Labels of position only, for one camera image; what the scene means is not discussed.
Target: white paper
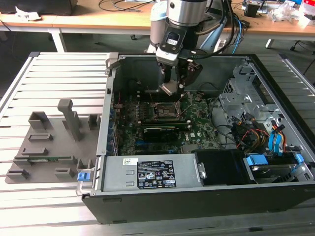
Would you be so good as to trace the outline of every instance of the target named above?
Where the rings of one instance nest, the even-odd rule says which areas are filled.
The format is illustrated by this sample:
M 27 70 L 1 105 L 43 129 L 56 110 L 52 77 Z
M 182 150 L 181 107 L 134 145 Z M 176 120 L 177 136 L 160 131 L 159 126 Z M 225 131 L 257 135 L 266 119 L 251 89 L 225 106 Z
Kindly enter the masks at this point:
M 23 20 L 35 21 L 41 19 L 37 12 L 25 12 L 18 9 L 17 7 L 15 7 L 15 9 L 16 9 L 15 15 Z
M 124 158 L 123 165 L 124 166 L 136 166 L 138 162 L 138 158 Z

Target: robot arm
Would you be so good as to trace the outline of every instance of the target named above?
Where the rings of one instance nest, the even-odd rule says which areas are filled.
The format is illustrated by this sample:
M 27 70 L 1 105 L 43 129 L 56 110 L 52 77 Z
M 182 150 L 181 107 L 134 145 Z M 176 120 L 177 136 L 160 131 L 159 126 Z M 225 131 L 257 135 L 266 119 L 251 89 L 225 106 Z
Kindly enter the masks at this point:
M 163 84 L 160 87 L 168 95 L 176 92 L 182 93 L 185 86 L 195 81 L 202 71 L 202 65 L 192 60 L 198 57 L 194 52 L 198 38 L 200 35 L 214 31 L 224 22 L 227 10 L 221 0 L 221 20 L 211 28 L 201 31 L 206 5 L 207 0 L 167 1 L 166 29 L 157 48 L 156 57 L 163 75 Z M 177 81 L 171 80 L 173 67 L 175 67 Z

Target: black power cable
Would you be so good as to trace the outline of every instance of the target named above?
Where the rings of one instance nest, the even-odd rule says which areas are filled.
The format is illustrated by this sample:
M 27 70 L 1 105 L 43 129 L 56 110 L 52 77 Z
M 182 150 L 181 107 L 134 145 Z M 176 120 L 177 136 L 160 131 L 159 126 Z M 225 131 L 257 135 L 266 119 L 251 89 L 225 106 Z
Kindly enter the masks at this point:
M 209 58 L 209 57 L 218 55 L 220 52 L 224 51 L 230 45 L 230 43 L 232 42 L 233 36 L 234 36 L 234 24 L 235 24 L 235 22 L 234 22 L 234 13 L 233 13 L 231 4 L 227 0 L 226 0 L 226 4 L 227 4 L 228 10 L 230 12 L 230 18 L 231 18 L 231 23 L 232 23 L 231 34 L 230 34 L 230 37 L 228 39 L 228 42 L 222 48 L 220 48 L 219 50 L 217 50 L 214 53 L 208 53 L 208 54 L 205 54 L 205 55 L 194 55 L 194 56 L 191 57 L 191 59 L 204 59 L 204 58 Z
M 311 67 L 311 65 L 315 62 L 315 59 L 312 60 L 312 62 L 309 64 L 309 66 L 306 68 L 306 70 L 304 71 L 303 75 L 306 74 L 306 72 L 309 70 L 309 68 Z

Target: white sticker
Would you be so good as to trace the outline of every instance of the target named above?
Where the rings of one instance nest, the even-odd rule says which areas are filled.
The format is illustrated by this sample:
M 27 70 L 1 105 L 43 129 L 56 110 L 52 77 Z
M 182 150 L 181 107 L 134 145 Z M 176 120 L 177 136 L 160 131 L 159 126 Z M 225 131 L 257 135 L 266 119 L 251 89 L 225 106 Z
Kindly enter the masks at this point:
M 124 158 L 123 165 L 124 166 L 136 166 L 138 162 L 138 158 Z

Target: metal bracket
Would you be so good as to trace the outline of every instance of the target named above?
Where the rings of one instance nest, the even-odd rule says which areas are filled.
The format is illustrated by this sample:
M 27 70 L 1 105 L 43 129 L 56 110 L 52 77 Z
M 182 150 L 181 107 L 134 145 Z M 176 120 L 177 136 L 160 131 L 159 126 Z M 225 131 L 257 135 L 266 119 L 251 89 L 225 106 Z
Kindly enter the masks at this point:
M 119 53 L 109 53 L 108 58 L 105 60 L 106 68 L 112 69 L 119 64 Z

